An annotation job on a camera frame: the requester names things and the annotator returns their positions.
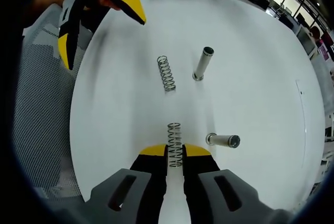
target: coil spring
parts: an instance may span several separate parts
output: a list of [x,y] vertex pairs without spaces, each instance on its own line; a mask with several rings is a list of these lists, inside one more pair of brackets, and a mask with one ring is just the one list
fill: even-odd
[[163,82],[163,87],[165,88],[165,91],[172,91],[175,90],[176,85],[174,78],[172,76],[171,68],[168,63],[167,56],[162,55],[159,56],[157,59],[158,67],[160,70],[161,79]]
[[182,166],[182,143],[180,137],[180,123],[170,123],[168,127],[168,156],[169,166],[177,168]]

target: person's arm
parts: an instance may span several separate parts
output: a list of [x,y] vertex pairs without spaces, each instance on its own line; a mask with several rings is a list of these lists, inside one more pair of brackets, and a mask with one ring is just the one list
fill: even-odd
[[52,4],[62,6],[64,0],[31,0],[24,8],[22,24],[24,27],[31,26],[38,17]]

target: mesh chair back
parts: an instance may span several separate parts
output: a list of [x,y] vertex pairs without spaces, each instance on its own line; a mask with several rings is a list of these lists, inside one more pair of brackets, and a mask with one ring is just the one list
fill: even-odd
[[75,79],[92,37],[80,28],[74,68],[65,69],[57,47],[60,14],[59,6],[50,6],[23,40],[13,128],[22,169],[50,204],[73,198],[82,202],[71,161],[69,116]]

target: metal tube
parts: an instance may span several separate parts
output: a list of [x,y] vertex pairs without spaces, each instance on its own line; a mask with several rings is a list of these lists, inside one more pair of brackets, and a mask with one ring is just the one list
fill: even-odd
[[206,143],[210,146],[219,145],[237,148],[240,144],[240,137],[237,135],[217,135],[215,133],[211,133],[207,135],[205,140]]
[[203,49],[202,56],[199,59],[196,71],[193,73],[194,80],[200,81],[204,78],[205,69],[209,64],[213,53],[213,49],[208,46]]

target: white round table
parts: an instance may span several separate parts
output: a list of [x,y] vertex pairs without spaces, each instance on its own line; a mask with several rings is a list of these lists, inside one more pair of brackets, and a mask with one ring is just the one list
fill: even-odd
[[[312,65],[293,32],[237,0],[141,0],[142,26],[110,11],[76,80],[70,144],[87,201],[93,187],[130,168],[145,147],[182,142],[211,151],[220,169],[253,186],[272,208],[292,209],[315,181],[324,147],[324,108]],[[204,46],[214,55],[203,81],[192,73]],[[176,91],[165,92],[166,55]],[[237,134],[237,149],[210,147],[208,133]]]

